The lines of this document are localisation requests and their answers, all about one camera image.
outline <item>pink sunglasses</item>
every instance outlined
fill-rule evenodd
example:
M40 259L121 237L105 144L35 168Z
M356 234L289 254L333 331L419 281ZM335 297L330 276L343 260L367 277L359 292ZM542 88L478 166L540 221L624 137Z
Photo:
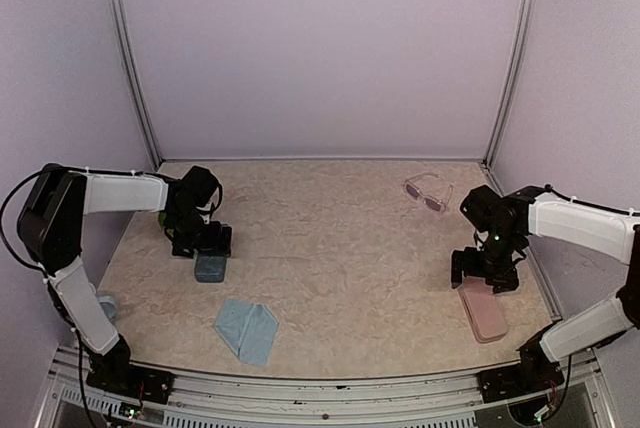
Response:
M414 200L421 201L427 208L442 215L447 210L453 186L435 173L422 173L407 178L403 183L404 191Z

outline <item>marble tabletop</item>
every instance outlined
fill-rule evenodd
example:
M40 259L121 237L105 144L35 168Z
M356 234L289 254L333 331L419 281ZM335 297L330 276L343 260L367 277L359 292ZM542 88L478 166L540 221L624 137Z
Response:
M517 359L550 323L526 262L521 286L498 297L507 336L478 344L451 252L473 243L459 212L486 183L477 163L424 161L201 162L224 186L215 218L233 227L222 284L201 284L194 260L171 257L155 214L136 214L102 280L134 360L261 377L349 379L428 374ZM192 163L165 163L180 177ZM438 216L403 181L436 173L453 185ZM263 303L280 323L269 363L242 364L214 331L226 299Z

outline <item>black cable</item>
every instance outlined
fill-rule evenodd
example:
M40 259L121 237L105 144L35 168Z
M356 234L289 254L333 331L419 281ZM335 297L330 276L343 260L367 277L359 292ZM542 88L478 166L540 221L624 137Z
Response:
M549 421L550 419L552 419L554 416L558 414L558 411L560 411L560 408L562 407L562 404L564 403L564 400L567 397L567 392L569 391L569 381L571 380L571 360L572 359L573 359L573 355L569 355L569 359L567 362L567 377L565 378L565 382L564 382L564 390L562 390L562 396L560 397L560 401L556 406L553 407L553 411L549 414L549 416L547 416L546 418L542 418L540 421L534 420L531 423L521 423L520 421L517 421L516 419L514 419L512 415L511 418L513 419L514 422L516 422L520 426L524 426L527 428L542 426L542 423L546 423L547 421Z
M569 355L569 361L567 362L568 363L567 378L564 382L564 390L562 390L562 397L560 398L560 401L558 402L558 404L553 407L553 411L551 412L551 414L547 416L544 420L542 420L545 423L558 414L558 411L560 411L560 407L562 406L565 398L567 397L567 392L569 391L569 381L571 380L571 359L572 358L573 358L573 355Z
M13 249L13 247L11 246L11 243L9 243L9 240L7 239L7 236L5 235L4 232L4 226L2 224L2 220L4 218L4 212L7 209L7 205L9 205L9 202L11 201L11 199L16 195L16 193L20 190L20 188L22 188L24 185L26 185L27 183L29 183L31 180L33 180L34 178L37 178L40 175L44 175L45 173L51 173L54 171L59 171L59 170L66 170L66 168L60 166L56 166L56 167L51 167L51 168L45 168L42 169L40 171L37 171L36 173L32 173L31 175L27 176L24 180L22 180L20 183L18 183L7 195L7 197L4 199L4 201L2 202L2 206L0 206L0 238L2 239L2 243L4 244L5 248L7 249L7 251L11 254L11 256L18 262L20 263L22 266L29 268L30 270L37 270L40 272L43 272L46 276L46 273L44 272L44 270L38 266L35 265L33 263L29 263L28 261L25 261L22 257L20 257L20 255L18 255L18 253Z
M211 211L211 214L213 214L214 211L220 208L221 204L222 204L222 183L218 182L218 203L216 205L212 205L214 208Z
M570 201L571 203L575 203L576 205L588 206L589 208L596 208L598 210L609 211L611 213L616 213L618 215L627 215L627 216L629 216L629 210L626 210L626 211L625 210L619 210L618 208L611 208L610 206L603 206L603 205L598 205L596 203L590 203L588 201L572 199L570 196L563 195L562 193L558 193L556 190L553 189L553 187L551 185L545 185L544 189L545 189L545 191L548 191L549 193L553 193L558 198L562 198L564 201ZM632 213L631 216L640 216L640 212Z
M76 336L78 337L78 381L80 382L80 397L82 398L82 405L84 406L84 412L89 418L91 428L98 428L91 418L91 412L89 411L89 405L87 404L87 396L84 393L84 380L82 378L82 338L80 337L80 330L76 328Z

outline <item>light blue cloth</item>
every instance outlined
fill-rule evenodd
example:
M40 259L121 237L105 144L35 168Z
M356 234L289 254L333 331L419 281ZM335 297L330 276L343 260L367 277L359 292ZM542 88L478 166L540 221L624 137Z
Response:
M226 300L213 328L240 361L266 366L278 321L264 305Z
M116 299L110 295L101 295L98 296L98 303L102 307L102 311L107 315L109 321L113 321L118 314L118 303L116 303Z

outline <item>white wall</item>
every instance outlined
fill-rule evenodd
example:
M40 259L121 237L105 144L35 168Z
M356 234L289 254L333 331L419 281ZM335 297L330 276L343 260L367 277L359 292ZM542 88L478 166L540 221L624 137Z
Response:
M148 168L108 10L108 0L0 0L0 198L49 161ZM12 235L23 199L7 212ZM86 223L84 258L93 281L126 221L96 216ZM37 392L69 332L40 276L4 248L0 276L0 424L33 426Z
M165 158L484 155L520 0L124 0Z
M496 172L507 190L552 183L596 203L640 209L640 2L537 0ZM613 260L534 245L565 315L624 284ZM638 426L640 336L598 352L623 427Z

